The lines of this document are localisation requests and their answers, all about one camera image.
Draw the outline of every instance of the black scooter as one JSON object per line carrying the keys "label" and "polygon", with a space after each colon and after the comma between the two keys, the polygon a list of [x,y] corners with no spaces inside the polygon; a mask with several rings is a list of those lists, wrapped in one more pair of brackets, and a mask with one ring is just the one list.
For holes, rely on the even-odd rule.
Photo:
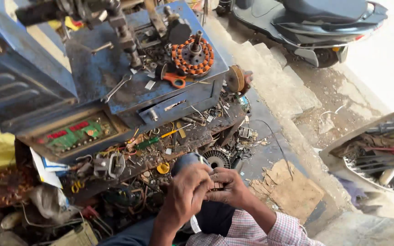
{"label": "black scooter", "polygon": [[348,45],[387,19],[384,6],[366,0],[220,0],[220,8],[318,68],[344,62]]}

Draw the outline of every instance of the checkered shirt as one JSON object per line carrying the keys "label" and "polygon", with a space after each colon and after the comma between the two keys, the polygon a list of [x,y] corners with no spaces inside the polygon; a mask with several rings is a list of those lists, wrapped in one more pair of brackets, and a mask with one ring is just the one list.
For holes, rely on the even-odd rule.
{"label": "checkered shirt", "polygon": [[191,236],[187,246],[324,246],[323,243],[309,239],[299,220],[288,215],[276,213],[276,223],[268,235],[259,227],[249,213],[235,210],[232,225],[227,237],[199,232]]}

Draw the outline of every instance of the spanner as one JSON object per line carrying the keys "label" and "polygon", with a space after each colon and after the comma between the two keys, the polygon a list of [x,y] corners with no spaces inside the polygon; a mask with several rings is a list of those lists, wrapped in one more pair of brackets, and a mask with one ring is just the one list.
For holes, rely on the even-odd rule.
{"label": "spanner", "polygon": [[121,79],[121,81],[117,84],[117,86],[115,86],[115,88],[112,89],[112,91],[110,91],[109,93],[107,93],[107,95],[103,96],[100,101],[107,103],[110,98],[113,96],[113,94],[115,94],[115,92],[117,92],[117,90],[119,90],[119,88],[121,86],[123,86],[124,83],[126,83],[127,81],[131,80],[132,76],[130,75],[130,77],[127,79],[127,75],[124,75],[123,78]]}

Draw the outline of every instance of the scooter seat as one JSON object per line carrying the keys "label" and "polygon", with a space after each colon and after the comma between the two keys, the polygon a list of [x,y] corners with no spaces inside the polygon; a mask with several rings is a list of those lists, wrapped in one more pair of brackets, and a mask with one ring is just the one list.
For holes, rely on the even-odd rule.
{"label": "scooter seat", "polygon": [[305,21],[346,24],[361,18],[367,10],[367,2],[366,0],[285,0],[284,7],[288,12]]}

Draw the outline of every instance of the digital counter display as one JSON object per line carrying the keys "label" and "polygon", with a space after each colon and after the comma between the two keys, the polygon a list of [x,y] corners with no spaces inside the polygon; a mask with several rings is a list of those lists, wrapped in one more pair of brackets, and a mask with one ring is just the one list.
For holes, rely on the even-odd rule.
{"label": "digital counter display", "polygon": [[65,131],[65,130],[62,130],[62,131],[60,131],[60,132],[56,132],[56,133],[49,134],[49,135],[47,136],[47,138],[48,138],[48,139],[56,139],[56,138],[65,136],[66,134],[68,134],[68,132]]}
{"label": "digital counter display", "polygon": [[69,130],[71,130],[72,132],[75,132],[75,131],[78,131],[78,130],[85,128],[87,126],[89,126],[89,123],[87,121],[83,121],[75,126],[70,126]]}

